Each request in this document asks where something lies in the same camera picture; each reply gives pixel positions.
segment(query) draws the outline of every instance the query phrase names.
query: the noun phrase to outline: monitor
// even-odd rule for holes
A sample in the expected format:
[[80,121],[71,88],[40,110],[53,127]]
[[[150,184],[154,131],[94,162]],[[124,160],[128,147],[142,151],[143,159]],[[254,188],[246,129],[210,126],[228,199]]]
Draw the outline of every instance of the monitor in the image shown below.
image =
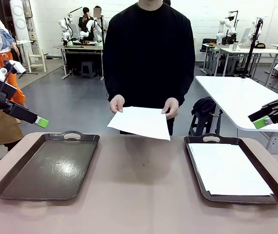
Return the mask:
[[245,29],[245,32],[244,32],[244,34],[243,34],[243,36],[241,38],[241,43],[245,43],[245,42],[248,41],[248,35],[250,33],[250,30],[251,30],[251,28],[246,28]]

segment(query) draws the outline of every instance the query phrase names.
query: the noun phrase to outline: tray handle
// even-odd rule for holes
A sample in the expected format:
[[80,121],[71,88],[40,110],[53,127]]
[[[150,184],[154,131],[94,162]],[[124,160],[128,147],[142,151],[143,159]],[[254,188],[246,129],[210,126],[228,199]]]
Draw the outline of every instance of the tray handle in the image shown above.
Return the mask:
[[61,133],[60,136],[63,137],[64,140],[66,140],[65,136],[68,135],[68,134],[77,134],[77,135],[80,136],[79,139],[77,139],[77,138],[70,138],[70,139],[75,139],[75,140],[81,140],[85,136],[84,134],[82,134],[81,132],[78,132],[78,131],[66,131],[66,132]]
[[203,142],[213,141],[216,143],[221,143],[224,141],[224,137],[222,137],[218,134],[214,134],[214,133],[208,133],[208,134],[202,135],[201,138],[202,138]]

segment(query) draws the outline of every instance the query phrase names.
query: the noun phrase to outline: chair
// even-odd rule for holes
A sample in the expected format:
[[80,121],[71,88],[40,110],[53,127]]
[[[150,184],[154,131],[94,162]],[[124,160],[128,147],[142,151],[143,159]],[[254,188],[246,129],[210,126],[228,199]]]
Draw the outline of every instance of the chair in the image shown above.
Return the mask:
[[[84,67],[88,67],[88,73],[84,72]],[[93,62],[82,62],[81,63],[81,77],[90,77],[93,79],[95,76],[95,67]]]
[[[204,38],[203,39],[203,44],[207,44],[207,43],[217,43],[217,39],[209,39],[209,38]],[[202,45],[202,48],[200,49],[200,52],[205,53],[206,52],[206,47]]]
[[[47,72],[46,61],[45,61],[45,54],[44,54],[43,50],[39,49],[39,51],[40,51],[40,55],[30,55],[28,53],[28,51],[25,50],[25,53],[26,53],[26,63],[27,63],[29,72],[32,72],[32,68],[34,68],[34,67],[43,67],[44,72]],[[42,63],[32,64],[30,62],[30,58],[41,58],[42,59]]]
[[[196,112],[191,127],[189,128],[188,135],[189,136],[202,136],[204,132],[204,128],[206,128],[206,134],[210,132],[211,124],[212,124],[213,115],[207,114],[207,115],[200,115],[200,113]],[[221,113],[219,114],[218,123],[217,123],[217,129],[216,134],[220,134],[220,125],[221,125]]]

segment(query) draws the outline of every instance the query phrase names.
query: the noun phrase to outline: white cylinder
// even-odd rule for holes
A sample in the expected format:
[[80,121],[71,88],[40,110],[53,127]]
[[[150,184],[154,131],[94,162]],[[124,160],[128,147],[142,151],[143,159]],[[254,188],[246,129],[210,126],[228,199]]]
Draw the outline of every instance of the white cylinder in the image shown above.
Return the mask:
[[[10,8],[11,8],[11,15],[14,23],[14,29],[16,31],[18,40],[30,40],[30,35],[28,34],[22,1],[10,0]],[[23,44],[23,46],[24,49],[27,50],[29,55],[33,54],[33,49],[30,43],[25,43]]]

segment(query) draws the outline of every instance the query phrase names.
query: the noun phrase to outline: stack of paper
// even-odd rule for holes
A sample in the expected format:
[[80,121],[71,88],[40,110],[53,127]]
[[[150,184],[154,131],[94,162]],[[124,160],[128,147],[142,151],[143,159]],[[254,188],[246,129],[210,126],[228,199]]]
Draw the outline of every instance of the stack of paper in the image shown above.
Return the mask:
[[108,127],[144,137],[170,141],[166,115],[162,109],[125,107],[117,112]]
[[212,195],[270,195],[270,187],[238,145],[189,144],[205,189]]

